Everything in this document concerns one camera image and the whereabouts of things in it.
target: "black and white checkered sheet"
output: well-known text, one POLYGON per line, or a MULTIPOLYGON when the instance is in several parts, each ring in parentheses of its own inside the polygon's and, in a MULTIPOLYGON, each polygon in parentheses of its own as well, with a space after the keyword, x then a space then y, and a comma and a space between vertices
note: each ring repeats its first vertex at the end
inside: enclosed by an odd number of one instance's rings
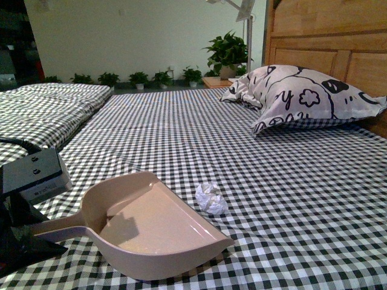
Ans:
MULTIPOLYGON (((111 95, 108 86, 42 83, 0 92, 0 136, 59 147, 111 95)), ((27 153, 1 144, 0 165, 27 153)))
POLYGON ((39 209, 50 218, 74 214, 91 185, 148 170, 234 246, 177 277, 143 282, 121 275, 80 237, 2 287, 386 289, 387 140, 355 125, 253 137, 256 112, 218 102, 223 91, 112 96, 60 153, 73 189, 39 209), (225 214, 196 203, 195 188, 208 181, 220 186, 225 214))

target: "pillow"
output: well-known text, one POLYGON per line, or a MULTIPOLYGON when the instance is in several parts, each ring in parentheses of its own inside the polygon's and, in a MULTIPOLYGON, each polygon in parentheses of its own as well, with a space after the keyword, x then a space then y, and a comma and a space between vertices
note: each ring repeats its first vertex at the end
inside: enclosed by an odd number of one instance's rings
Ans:
POLYGON ((242 76, 220 101, 256 108, 254 134, 277 125, 335 126, 374 117, 387 108, 387 97, 371 98, 326 74, 291 65, 263 66, 242 76))

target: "floor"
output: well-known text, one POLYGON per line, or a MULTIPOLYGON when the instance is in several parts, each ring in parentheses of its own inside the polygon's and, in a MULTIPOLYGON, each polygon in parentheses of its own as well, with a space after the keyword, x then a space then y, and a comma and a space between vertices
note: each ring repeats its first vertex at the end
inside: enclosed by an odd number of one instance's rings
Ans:
POLYGON ((181 91, 184 89, 204 89, 203 84, 197 84, 196 88, 191 88, 185 83, 184 80, 175 80, 172 86, 168 86, 166 89, 161 89, 155 84, 150 84, 147 88, 142 91, 138 91, 133 88, 129 83, 118 83, 114 88, 115 95, 122 94, 137 94, 139 92, 165 92, 165 91, 181 91))
MULTIPOLYGON (((39 83, 39 79, 36 79, 35 76, 31 76, 30 78, 26 77, 21 82, 18 82, 15 86, 10 87, 0 87, 0 91, 7 91, 9 89, 15 89, 20 86, 29 85, 32 83, 39 83)), ((166 91, 181 91, 184 89, 204 89, 204 85, 202 83, 197 84, 195 88, 191 88, 189 85, 185 83, 184 80, 175 80, 172 86, 167 87, 166 89, 161 89, 155 84, 150 84, 147 88, 142 91, 138 91, 133 88, 129 83, 118 83, 114 88, 114 95, 122 95, 122 94, 137 94, 139 92, 166 92, 166 91)))

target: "nightstand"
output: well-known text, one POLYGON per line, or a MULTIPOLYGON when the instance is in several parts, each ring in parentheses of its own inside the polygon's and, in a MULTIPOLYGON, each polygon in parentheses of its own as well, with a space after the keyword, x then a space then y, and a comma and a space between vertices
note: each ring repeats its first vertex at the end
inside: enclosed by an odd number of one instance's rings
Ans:
POLYGON ((203 77, 204 87, 207 89, 228 88, 232 85, 229 80, 221 80, 220 77, 203 77))

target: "green plant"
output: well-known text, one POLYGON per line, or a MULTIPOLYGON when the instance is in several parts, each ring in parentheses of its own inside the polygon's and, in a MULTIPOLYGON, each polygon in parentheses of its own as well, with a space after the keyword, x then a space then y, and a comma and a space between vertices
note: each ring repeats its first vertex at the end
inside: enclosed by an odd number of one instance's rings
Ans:
POLYGON ((211 69, 210 71, 206 72, 204 76, 205 77, 218 77, 219 74, 216 71, 214 71, 213 69, 211 69))
POLYGON ((120 81, 120 78, 118 74, 104 72, 99 76, 98 81, 101 82, 101 85, 109 86, 112 88, 120 81))
POLYGON ((197 69, 189 68, 189 66, 184 69, 184 79, 187 82, 200 82, 202 75, 199 70, 199 66, 196 66, 197 69))
POLYGON ((208 58, 208 67, 213 65, 213 70, 219 73, 221 67, 230 66, 231 69, 235 69, 236 64, 247 62, 247 45, 243 39, 235 36, 235 33, 230 34, 227 32, 222 38, 221 36, 216 37, 209 42, 213 44, 210 47, 204 47, 207 52, 213 52, 208 58))
POLYGON ((142 71, 138 71, 134 74, 131 74, 129 76, 129 81, 132 86, 135 86, 138 83, 143 83, 144 85, 147 85, 149 83, 148 75, 143 73, 142 71))
POLYGON ((43 80, 44 83, 61 83, 62 81, 58 79, 58 76, 45 77, 43 80))
POLYGON ((247 73, 247 68, 246 68, 245 65, 240 66, 239 68, 236 69, 236 75, 237 76, 243 76, 246 73, 247 73))
POLYGON ((158 85, 172 85, 172 77, 169 76, 168 71, 160 71, 155 73, 153 81, 158 85))
POLYGON ((70 78, 72 83, 87 83, 92 85, 94 82, 89 75, 85 76, 84 74, 74 74, 74 77, 70 78))

